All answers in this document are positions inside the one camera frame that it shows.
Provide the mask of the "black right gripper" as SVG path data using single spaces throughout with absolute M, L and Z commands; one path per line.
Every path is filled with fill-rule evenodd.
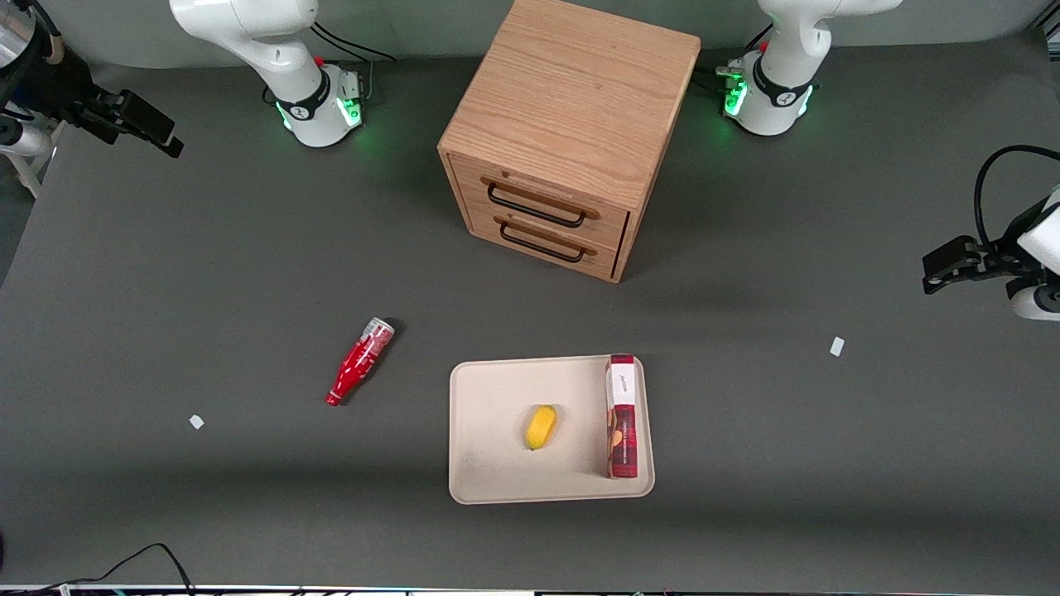
M 113 146 L 118 137 L 130 136 L 160 150 L 170 158 L 183 152 L 174 137 L 175 124 L 154 105 L 125 89 L 116 99 L 116 120 L 109 91 L 95 84 L 88 65 L 61 40 L 38 31 L 16 58 L 2 65 L 2 105 L 19 113 L 39 113 L 91 133 Z

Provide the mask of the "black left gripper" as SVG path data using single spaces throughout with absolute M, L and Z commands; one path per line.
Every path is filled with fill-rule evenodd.
M 985 231 L 983 200 L 978 199 L 977 233 L 980 245 L 973 236 L 958 235 L 924 256 L 923 293 L 931 296 L 955 283 L 983 281 L 988 278 L 988 274 L 1019 278 L 1043 276 L 1041 263 L 1021 248 L 1018 240 L 1030 230 L 1031 224 L 1038 222 L 1045 204 L 1046 199 L 1041 199 L 1028 207 L 1011 220 L 1002 235 L 991 240 Z

